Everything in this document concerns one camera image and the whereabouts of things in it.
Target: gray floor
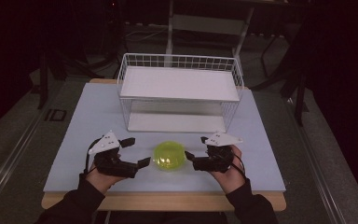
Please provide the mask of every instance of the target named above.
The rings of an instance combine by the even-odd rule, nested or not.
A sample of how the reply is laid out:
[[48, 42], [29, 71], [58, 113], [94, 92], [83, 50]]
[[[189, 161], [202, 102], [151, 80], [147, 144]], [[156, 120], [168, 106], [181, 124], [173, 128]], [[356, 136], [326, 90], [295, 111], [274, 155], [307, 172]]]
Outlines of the gray floor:
[[[130, 52], [165, 52], [165, 33], [143, 39], [145, 36], [128, 36]], [[229, 38], [223, 39], [216, 46], [184, 41], [183, 35], [178, 36], [182, 38], [175, 41], [175, 54], [231, 56], [231, 49], [227, 47], [231, 43]], [[246, 86], [265, 80], [259, 55], [267, 43], [268, 40], [262, 36], [249, 36], [245, 40], [241, 65]], [[287, 44], [282, 38], [277, 39], [271, 47], [266, 56], [270, 72], [279, 64], [286, 49]], [[114, 64], [98, 73], [111, 77], [116, 67]], [[52, 100], [47, 109], [67, 110], [68, 115], [63, 122], [43, 120], [46, 111], [36, 110], [38, 96], [34, 94], [26, 94], [0, 120], [1, 166], [16, 147], [28, 124], [42, 118], [31, 132], [33, 137], [23, 146], [25, 150], [21, 159], [0, 192], [0, 223], [33, 223], [43, 211], [40, 202], [50, 166], [87, 81], [87, 78], [78, 75], [71, 75], [63, 83], [50, 81], [50, 89], [57, 90], [58, 94], [56, 97], [51, 95]], [[304, 128], [300, 128], [293, 119], [292, 105], [279, 94], [281, 85], [277, 83], [254, 92], [287, 188], [284, 193], [287, 208], [277, 213], [280, 223], [358, 223], [358, 187], [312, 93], [307, 91], [305, 103], [310, 112], [303, 113]], [[321, 188], [321, 182], [322, 186], [325, 184], [328, 187], [327, 191]], [[330, 193], [336, 204], [324, 200], [328, 199], [324, 195], [326, 192]], [[230, 223], [238, 223], [232, 213], [227, 214]]]

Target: forearm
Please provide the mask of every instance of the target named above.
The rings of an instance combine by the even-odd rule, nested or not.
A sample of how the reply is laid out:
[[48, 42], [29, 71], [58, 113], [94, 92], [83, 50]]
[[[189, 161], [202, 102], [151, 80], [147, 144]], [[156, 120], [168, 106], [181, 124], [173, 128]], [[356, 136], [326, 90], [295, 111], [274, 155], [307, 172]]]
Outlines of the forearm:
[[78, 189], [66, 193], [63, 199], [47, 209], [36, 223], [90, 223], [92, 214], [103, 199], [100, 191], [90, 182], [81, 179]]
[[235, 207], [235, 215], [241, 223], [278, 223], [271, 203], [261, 195], [253, 195], [250, 180], [227, 194], [228, 201]]

